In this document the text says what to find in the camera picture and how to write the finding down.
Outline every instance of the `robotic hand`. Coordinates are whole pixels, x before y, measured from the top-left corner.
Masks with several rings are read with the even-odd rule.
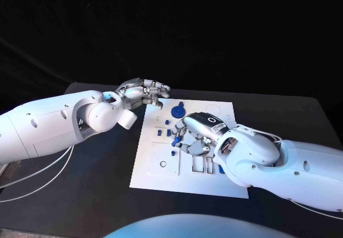
[[[196,139],[192,145],[180,142],[186,131]],[[343,211],[343,151],[283,140],[239,124],[229,129],[208,113],[187,115],[172,135],[173,145],[187,154],[203,156],[213,150],[213,162],[239,186],[261,187],[294,202]]]
[[[29,102],[0,115],[0,164],[59,152],[112,129],[130,129],[137,116],[130,109],[169,97],[161,83],[134,78],[115,92],[85,91]]]

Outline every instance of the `circular hole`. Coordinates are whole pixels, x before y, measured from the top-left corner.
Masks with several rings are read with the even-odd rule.
[[[304,171],[308,172],[310,171],[310,164],[307,161],[304,161]]]

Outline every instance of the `white puzzle board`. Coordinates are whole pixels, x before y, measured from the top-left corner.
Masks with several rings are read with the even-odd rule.
[[[161,110],[147,105],[130,187],[249,198],[246,188],[238,186],[226,175],[219,173],[218,164],[212,164],[210,159],[206,159],[213,156],[213,148],[203,158],[193,158],[177,147],[172,147],[173,139],[167,137],[167,129],[172,129],[180,120],[172,116],[172,108],[179,105],[179,102],[183,102],[186,115],[208,112],[229,128],[236,126],[232,103],[180,99],[160,99],[160,101],[164,105]],[[195,138],[187,133],[183,143],[190,145],[193,141]],[[192,166],[197,171],[203,167],[203,172],[193,172]]]

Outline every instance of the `black curtain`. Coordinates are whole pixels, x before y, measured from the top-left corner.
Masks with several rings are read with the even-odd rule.
[[[62,94],[71,82],[141,77],[172,88],[314,97],[343,135],[333,16],[308,6],[251,7],[1,1],[0,111]]]

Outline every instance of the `black table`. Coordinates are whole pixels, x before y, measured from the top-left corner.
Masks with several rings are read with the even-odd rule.
[[[66,93],[111,91],[115,86],[71,84]],[[236,122],[284,139],[342,149],[319,101],[306,97],[172,90],[172,98],[234,103]],[[166,214],[236,218],[297,237],[337,237],[342,221],[311,213],[259,188],[249,199],[130,188],[146,106],[130,130],[120,125],[75,146],[56,180],[29,197],[0,203],[0,227],[66,237],[102,237],[127,224]],[[22,161],[13,179],[32,174],[59,156]],[[0,200],[35,190],[55,176],[65,159],[43,173],[4,189]]]

